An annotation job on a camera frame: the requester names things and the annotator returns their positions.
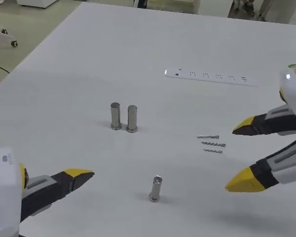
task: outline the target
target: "silver cylinder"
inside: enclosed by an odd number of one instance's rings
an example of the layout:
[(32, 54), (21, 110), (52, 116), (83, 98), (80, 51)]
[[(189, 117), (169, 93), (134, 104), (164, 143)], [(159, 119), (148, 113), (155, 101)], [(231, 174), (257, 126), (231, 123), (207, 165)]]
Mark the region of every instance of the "silver cylinder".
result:
[(128, 106), (128, 122), (126, 130), (128, 132), (137, 132), (137, 107), (135, 105)]
[(149, 194), (150, 201), (152, 202), (159, 201), (161, 184), (162, 184), (161, 176), (157, 175), (156, 177), (154, 177), (153, 183), (152, 183), (152, 190), (151, 190), (151, 193)]
[(111, 103), (111, 117), (111, 128), (113, 130), (120, 130), (122, 128), (122, 123), (120, 122), (120, 105), (117, 102)]

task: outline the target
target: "power strip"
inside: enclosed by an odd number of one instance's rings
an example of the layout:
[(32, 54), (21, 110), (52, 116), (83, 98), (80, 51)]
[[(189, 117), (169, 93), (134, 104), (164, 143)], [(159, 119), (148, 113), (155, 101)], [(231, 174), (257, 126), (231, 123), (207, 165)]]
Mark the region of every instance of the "power strip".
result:
[(197, 72), (194, 70), (186, 69), (167, 69), (164, 73), (169, 78), (181, 78), (189, 80), (200, 80), (200, 81), (212, 81), (227, 84), (237, 84), (246, 86), (257, 86), (252, 79), (245, 76), (237, 76), (234, 74), (218, 74), (218, 73), (206, 73)]

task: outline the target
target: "white table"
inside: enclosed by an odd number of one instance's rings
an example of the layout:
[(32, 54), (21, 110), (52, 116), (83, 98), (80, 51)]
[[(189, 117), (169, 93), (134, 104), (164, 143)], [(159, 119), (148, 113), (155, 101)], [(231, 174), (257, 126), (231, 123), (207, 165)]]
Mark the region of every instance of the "white table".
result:
[[(0, 84), (0, 147), (30, 176), (96, 173), (27, 219), (27, 237), (296, 237), (296, 183), (231, 194), (242, 168), (296, 136), (232, 129), (283, 103), (296, 26), (83, 3)], [(171, 79), (168, 67), (243, 73), (259, 87)], [(137, 133), (110, 128), (112, 102), (138, 107)], [(223, 154), (198, 134), (220, 135)], [(161, 199), (148, 200), (154, 175)]]

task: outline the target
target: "screw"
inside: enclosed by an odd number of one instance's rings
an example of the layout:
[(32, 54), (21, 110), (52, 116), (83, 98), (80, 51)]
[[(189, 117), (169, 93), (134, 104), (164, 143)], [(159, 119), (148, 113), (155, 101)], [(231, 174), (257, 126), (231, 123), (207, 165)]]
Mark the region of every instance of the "screw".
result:
[(217, 151), (217, 150), (210, 150), (210, 149), (203, 149), (203, 150), (206, 152), (215, 152), (215, 153), (219, 153), (219, 154), (222, 153), (222, 151)]
[(213, 139), (219, 139), (219, 135), (216, 135), (216, 136), (197, 136), (197, 138), (213, 138)]
[(210, 146), (218, 146), (218, 147), (226, 147), (225, 143), (215, 143), (215, 142), (202, 142), (204, 145), (210, 145)]

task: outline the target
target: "floor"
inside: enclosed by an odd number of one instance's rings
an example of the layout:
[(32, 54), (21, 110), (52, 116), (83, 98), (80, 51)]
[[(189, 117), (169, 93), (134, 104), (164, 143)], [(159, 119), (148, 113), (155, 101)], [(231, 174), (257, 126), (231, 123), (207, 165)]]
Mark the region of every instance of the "floor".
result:
[[(121, 6), (133, 5), (133, 0), (89, 1)], [(13, 48), (9, 42), (0, 42), (0, 66), (12, 71), (80, 3), (78, 0), (58, 0), (47, 9), (39, 9), (19, 6), (16, 0), (5, 0), (0, 5), (0, 25), (16, 37), (19, 46)], [(193, 0), (148, 0), (148, 8), (193, 13)], [(238, 14), (231, 10), (230, 17), (254, 20), (242, 10)], [(6, 72), (0, 70), (0, 82), (6, 75)]]

